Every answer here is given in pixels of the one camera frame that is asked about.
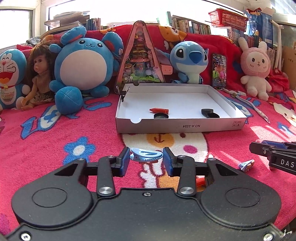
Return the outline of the blue paper bag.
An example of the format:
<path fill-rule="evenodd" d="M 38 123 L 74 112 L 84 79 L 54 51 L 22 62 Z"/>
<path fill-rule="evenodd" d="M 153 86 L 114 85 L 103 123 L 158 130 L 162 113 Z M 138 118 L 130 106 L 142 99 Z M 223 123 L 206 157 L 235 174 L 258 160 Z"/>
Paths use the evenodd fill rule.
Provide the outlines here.
<path fill-rule="evenodd" d="M 264 13 L 261 8 L 255 10 L 246 9 L 244 11 L 248 21 L 246 23 L 246 33 L 248 36 L 258 36 L 260 41 L 264 41 L 267 47 L 273 48 L 273 24 L 272 17 Z"/>

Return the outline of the light blue hair clip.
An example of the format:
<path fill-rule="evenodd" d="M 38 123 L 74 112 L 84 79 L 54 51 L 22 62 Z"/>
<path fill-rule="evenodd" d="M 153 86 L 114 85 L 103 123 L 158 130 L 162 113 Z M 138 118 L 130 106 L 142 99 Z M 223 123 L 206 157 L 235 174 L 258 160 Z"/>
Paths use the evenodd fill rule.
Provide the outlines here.
<path fill-rule="evenodd" d="M 163 157 L 160 151 L 144 150 L 140 148 L 130 149 L 130 159 L 139 163 L 158 162 Z"/>

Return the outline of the black round lid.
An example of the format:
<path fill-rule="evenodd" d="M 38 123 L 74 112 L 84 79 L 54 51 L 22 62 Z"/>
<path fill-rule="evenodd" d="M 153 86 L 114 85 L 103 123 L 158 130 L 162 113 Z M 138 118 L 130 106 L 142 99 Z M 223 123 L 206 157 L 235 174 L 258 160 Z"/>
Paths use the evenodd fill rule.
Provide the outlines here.
<path fill-rule="evenodd" d="M 166 113 L 155 113 L 154 119 L 167 119 L 169 116 Z"/>

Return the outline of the red patterned blanket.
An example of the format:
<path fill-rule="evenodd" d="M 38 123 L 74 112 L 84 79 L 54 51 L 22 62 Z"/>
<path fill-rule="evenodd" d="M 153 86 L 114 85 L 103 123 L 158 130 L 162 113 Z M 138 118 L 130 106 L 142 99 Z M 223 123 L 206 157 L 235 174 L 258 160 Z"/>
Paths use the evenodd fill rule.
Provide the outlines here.
<path fill-rule="evenodd" d="M 236 167 L 254 160 L 250 176 L 271 186 L 281 198 L 276 226 L 284 228 L 295 218 L 295 176 L 270 170 L 265 157 L 249 151 L 256 140 L 295 141 L 295 93 L 286 91 L 268 101 L 253 99 L 269 121 L 236 99 L 233 103 L 246 115 L 243 129 L 213 133 L 149 133 L 120 135 L 115 112 L 118 96 L 89 99 L 77 114 L 63 116 L 55 104 L 44 104 L 21 111 L 1 112 L 1 233 L 18 226 L 11 209 L 11 198 L 22 186 L 67 164 L 75 158 L 96 162 L 100 157 L 120 153 L 124 146 L 148 150 L 171 148 L 197 161 L 215 157 Z"/>

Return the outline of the blue round mouse plush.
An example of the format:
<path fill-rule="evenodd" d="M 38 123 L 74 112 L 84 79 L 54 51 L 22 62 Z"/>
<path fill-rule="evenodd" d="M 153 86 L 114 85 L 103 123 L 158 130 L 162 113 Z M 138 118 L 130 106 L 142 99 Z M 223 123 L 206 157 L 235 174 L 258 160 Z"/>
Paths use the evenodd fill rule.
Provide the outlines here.
<path fill-rule="evenodd" d="M 83 95 L 106 97 L 106 86 L 118 71 L 124 45 L 115 32 L 106 33 L 101 40 L 86 37 L 83 26 L 74 27 L 63 34 L 60 44 L 51 44 L 56 53 L 54 77 L 49 88 L 55 94 L 58 112 L 68 115 L 83 106 Z"/>

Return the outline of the orange toy piece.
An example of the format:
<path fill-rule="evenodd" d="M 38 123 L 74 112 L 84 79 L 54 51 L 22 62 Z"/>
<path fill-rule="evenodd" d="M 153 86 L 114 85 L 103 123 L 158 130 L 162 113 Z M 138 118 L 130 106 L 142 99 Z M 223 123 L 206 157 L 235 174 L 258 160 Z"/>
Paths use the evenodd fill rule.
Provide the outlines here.
<path fill-rule="evenodd" d="M 205 176 L 197 176 L 196 177 L 196 184 L 197 187 L 202 187 L 202 186 L 206 186 L 206 182 L 205 182 Z"/>

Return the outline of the white cardboard box tray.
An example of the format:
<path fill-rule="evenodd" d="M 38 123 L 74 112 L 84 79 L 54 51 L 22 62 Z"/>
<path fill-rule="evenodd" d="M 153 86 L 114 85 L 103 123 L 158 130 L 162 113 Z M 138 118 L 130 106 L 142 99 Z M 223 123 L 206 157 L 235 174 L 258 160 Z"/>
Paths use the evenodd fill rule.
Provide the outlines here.
<path fill-rule="evenodd" d="M 210 85 L 140 83 L 126 84 L 124 102 L 119 99 L 115 121 L 118 133 L 198 133 L 241 130 L 246 116 Z M 167 119 L 154 119 L 150 108 L 166 108 Z M 206 118 L 211 108 L 219 118 Z"/>

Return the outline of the red plastic basket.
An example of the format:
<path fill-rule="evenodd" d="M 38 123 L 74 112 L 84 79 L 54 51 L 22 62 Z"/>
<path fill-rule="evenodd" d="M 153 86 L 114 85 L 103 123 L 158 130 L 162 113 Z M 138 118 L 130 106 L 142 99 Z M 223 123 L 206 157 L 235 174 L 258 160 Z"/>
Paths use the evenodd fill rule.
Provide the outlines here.
<path fill-rule="evenodd" d="M 248 18 L 225 9 L 215 9 L 208 13 L 214 27 L 234 27 L 246 31 Z"/>

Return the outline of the black binder clip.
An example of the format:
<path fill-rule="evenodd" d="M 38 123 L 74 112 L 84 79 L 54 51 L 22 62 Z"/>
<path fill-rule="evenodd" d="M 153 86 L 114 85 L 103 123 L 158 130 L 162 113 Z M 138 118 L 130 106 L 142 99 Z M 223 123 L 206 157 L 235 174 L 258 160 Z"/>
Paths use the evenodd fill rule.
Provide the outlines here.
<path fill-rule="evenodd" d="M 124 102 L 125 96 L 128 93 L 129 89 L 130 89 L 130 87 L 127 90 L 120 90 L 118 86 L 116 87 L 116 90 L 119 94 L 121 102 Z"/>

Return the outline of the pink bunny plush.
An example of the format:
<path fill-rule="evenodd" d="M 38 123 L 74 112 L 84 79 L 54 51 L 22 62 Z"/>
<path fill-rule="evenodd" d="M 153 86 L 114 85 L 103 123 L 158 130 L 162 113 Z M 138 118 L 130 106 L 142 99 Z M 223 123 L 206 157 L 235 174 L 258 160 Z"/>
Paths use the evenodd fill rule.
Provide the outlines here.
<path fill-rule="evenodd" d="M 270 59 L 266 53 L 266 42 L 259 42 L 257 48 L 249 48 L 247 41 L 240 37 L 238 44 L 243 51 L 240 65 L 244 76 L 241 77 L 240 82 L 245 86 L 248 95 L 267 101 L 272 87 L 265 79 L 271 70 Z"/>

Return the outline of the brown-haired doll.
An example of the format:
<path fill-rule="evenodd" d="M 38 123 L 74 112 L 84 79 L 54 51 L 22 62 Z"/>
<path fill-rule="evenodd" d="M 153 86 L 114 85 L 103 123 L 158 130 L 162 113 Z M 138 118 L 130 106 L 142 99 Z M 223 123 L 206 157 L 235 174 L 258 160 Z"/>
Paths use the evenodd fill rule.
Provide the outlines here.
<path fill-rule="evenodd" d="M 54 93 L 50 90 L 49 84 L 54 80 L 56 54 L 49 50 L 49 46 L 49 42 L 39 42 L 30 50 L 26 81 L 31 90 L 21 101 L 22 110 L 29 110 L 37 105 L 54 101 Z"/>

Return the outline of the pink triangular toy box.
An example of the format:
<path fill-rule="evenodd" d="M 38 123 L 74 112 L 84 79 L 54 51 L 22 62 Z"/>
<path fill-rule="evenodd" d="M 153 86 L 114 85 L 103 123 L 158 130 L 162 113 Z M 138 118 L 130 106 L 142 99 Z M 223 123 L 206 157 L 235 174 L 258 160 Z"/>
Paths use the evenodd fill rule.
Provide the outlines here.
<path fill-rule="evenodd" d="M 172 73 L 169 63 L 160 63 L 146 23 L 134 22 L 121 58 L 115 92 L 121 92 L 126 84 L 164 83 L 165 76 Z"/>

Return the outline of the blue Stitch plush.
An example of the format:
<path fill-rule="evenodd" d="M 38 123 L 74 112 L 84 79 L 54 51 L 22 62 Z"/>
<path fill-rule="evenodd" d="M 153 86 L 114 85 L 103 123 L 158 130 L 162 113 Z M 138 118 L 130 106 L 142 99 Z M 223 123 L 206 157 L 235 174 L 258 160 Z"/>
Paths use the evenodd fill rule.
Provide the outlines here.
<path fill-rule="evenodd" d="M 209 49 L 193 41 L 183 41 L 173 47 L 170 53 L 155 49 L 158 59 L 170 65 L 178 73 L 173 83 L 203 84 L 201 73 L 209 63 Z"/>

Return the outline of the row of books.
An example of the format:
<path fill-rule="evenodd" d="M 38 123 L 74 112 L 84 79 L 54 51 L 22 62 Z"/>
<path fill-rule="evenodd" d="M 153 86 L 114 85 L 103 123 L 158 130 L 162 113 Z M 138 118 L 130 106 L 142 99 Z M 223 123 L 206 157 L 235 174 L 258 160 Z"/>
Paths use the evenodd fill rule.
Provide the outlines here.
<path fill-rule="evenodd" d="M 166 14 L 168 16 L 169 24 L 178 31 L 199 35 L 211 35 L 210 26 L 205 23 L 200 23 L 181 16 L 171 15 L 170 11 Z"/>

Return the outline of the small blue orange hair clip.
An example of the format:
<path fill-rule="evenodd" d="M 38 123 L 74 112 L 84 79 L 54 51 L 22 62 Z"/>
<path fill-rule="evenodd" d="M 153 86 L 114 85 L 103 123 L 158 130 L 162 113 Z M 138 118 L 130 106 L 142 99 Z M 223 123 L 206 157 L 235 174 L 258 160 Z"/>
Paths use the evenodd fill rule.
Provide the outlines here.
<path fill-rule="evenodd" d="M 241 162 L 239 165 L 238 165 L 238 170 L 246 173 L 248 172 L 253 166 L 254 166 L 254 160 L 248 160 L 248 161 L 245 161 L 245 162 Z"/>

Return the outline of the black round open case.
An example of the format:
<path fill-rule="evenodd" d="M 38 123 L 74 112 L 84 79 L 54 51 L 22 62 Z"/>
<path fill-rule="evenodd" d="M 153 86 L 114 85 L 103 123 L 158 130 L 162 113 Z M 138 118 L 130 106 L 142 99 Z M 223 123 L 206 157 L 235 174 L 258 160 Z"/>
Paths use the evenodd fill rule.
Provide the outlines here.
<path fill-rule="evenodd" d="M 201 109 L 201 114 L 206 118 L 219 118 L 220 116 L 211 108 Z"/>

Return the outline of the Doraemon plush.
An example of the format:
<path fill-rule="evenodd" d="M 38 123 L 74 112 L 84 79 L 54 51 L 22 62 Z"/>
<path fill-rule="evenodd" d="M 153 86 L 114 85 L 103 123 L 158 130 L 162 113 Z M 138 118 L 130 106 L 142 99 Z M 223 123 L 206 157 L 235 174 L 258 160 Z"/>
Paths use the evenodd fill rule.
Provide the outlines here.
<path fill-rule="evenodd" d="M 26 57 L 20 50 L 8 49 L 1 54 L 1 110 L 21 109 L 22 100 L 31 90 L 23 84 L 26 67 Z"/>

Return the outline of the smartphone with lit screen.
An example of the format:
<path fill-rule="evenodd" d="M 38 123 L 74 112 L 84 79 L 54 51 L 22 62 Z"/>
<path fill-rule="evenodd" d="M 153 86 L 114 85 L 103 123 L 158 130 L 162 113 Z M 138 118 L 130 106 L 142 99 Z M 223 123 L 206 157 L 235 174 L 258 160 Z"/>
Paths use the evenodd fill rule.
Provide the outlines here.
<path fill-rule="evenodd" d="M 226 88 L 226 57 L 221 54 L 213 53 L 212 55 L 212 86 L 214 88 Z"/>

